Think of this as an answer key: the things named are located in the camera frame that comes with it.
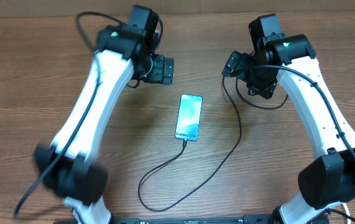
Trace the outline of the blue Galaxy smartphone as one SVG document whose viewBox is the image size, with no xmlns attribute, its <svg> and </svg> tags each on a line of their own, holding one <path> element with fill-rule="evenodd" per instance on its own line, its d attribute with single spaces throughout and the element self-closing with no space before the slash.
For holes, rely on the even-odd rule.
<svg viewBox="0 0 355 224">
<path fill-rule="evenodd" d="M 175 129 L 176 139 L 186 141 L 198 140 L 202 105 L 202 96 L 181 95 Z"/>
</svg>

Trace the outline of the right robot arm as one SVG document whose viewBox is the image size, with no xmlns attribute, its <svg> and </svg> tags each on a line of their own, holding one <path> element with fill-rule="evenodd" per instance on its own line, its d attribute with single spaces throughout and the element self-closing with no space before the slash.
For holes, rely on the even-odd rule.
<svg viewBox="0 0 355 224">
<path fill-rule="evenodd" d="M 292 101 L 310 139 L 314 160 L 298 175 L 299 191 L 269 215 L 244 223 L 328 223 L 337 206 L 355 199 L 355 131 L 340 112 L 305 35 L 287 36 L 275 14 L 249 26 L 254 50 L 233 52 L 223 77 L 243 81 L 251 96 L 269 99 L 277 86 Z"/>
</svg>

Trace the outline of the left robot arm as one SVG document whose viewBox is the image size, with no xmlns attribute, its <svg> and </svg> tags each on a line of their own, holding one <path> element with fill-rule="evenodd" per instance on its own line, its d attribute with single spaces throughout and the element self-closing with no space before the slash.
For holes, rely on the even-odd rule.
<svg viewBox="0 0 355 224">
<path fill-rule="evenodd" d="M 156 53 L 161 18 L 136 5 L 127 22 L 116 21 L 98 34 L 86 83 L 67 121 L 49 145 L 38 145 L 34 159 L 39 181 L 63 199 L 75 223 L 110 223 L 103 192 L 108 173 L 96 164 L 105 127 L 131 81 L 169 85 L 174 61 Z"/>
</svg>

